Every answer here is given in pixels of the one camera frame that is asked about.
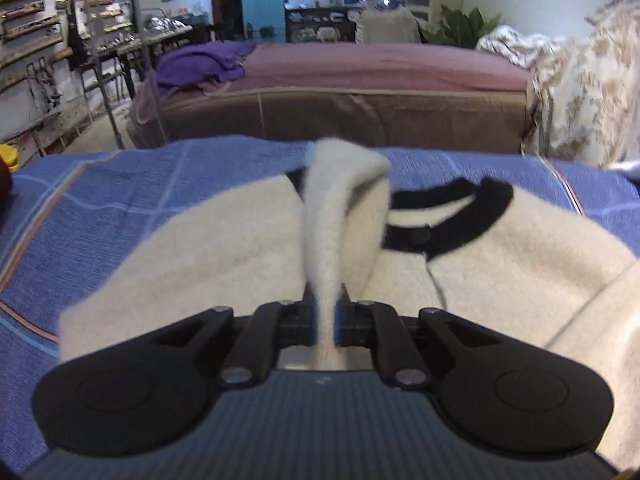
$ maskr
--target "mattress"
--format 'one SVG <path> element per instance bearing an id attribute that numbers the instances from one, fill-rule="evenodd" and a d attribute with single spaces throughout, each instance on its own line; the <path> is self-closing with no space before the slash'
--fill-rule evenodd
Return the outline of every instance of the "mattress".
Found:
<path id="1" fill-rule="evenodd" d="M 239 136 L 184 140 L 152 151 L 48 156 L 15 174 L 0 232 L 0 459 L 24 470 L 46 449 L 30 397 L 56 365 L 60 312 L 100 287 L 169 218 L 303 166 L 307 147 Z M 492 176 L 588 216 L 640 256 L 638 190 L 617 173 L 535 157 L 380 153 L 397 190 Z"/>
<path id="2" fill-rule="evenodd" d="M 269 140 L 337 136 L 366 146 L 517 153 L 529 72 L 484 52 L 424 44 L 262 44 L 246 77 L 163 98 L 167 140 L 228 132 Z M 145 83 L 127 130 L 164 144 Z"/>

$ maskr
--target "blue blanket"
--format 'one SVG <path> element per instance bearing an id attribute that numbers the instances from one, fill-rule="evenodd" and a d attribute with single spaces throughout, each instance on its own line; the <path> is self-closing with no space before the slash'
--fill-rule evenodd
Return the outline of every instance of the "blue blanket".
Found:
<path id="1" fill-rule="evenodd" d="M 302 166 L 306 146 L 186 140 L 149 152 L 48 156 L 15 175 L 0 232 L 0 459 L 21 471 L 46 450 L 30 396 L 56 364 L 60 311 L 100 287 L 171 216 Z M 618 174 L 519 156 L 380 152 L 392 162 L 395 189 L 490 175 L 590 217 L 640 254 L 638 190 Z"/>

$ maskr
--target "purple cloth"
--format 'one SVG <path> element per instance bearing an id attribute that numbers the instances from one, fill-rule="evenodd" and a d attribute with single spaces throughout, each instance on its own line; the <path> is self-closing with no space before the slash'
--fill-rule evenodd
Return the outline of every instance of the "purple cloth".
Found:
<path id="1" fill-rule="evenodd" d="M 184 46 L 160 58 L 156 82 L 160 95 L 171 88 L 196 88 L 215 79 L 221 83 L 244 77 L 240 62 L 255 49 L 251 41 L 210 42 Z"/>

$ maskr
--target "floral fabric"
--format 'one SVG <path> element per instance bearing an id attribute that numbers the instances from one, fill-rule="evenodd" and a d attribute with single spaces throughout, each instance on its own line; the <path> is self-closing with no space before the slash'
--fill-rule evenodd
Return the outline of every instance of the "floral fabric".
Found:
<path id="1" fill-rule="evenodd" d="M 606 167 L 640 158 L 640 0 L 613 0 L 595 27 L 532 69 L 525 153 Z"/>

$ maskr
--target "screw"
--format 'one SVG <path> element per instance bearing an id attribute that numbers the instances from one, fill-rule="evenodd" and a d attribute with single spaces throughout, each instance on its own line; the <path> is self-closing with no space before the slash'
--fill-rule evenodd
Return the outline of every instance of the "screw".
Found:
<path id="1" fill-rule="evenodd" d="M 222 370 L 220 378 L 225 384 L 245 384 L 253 378 L 253 375 L 247 368 L 232 366 Z"/>
<path id="2" fill-rule="evenodd" d="M 396 381 L 401 386 L 420 386 L 427 380 L 427 374 L 416 368 L 405 368 L 396 373 Z"/>

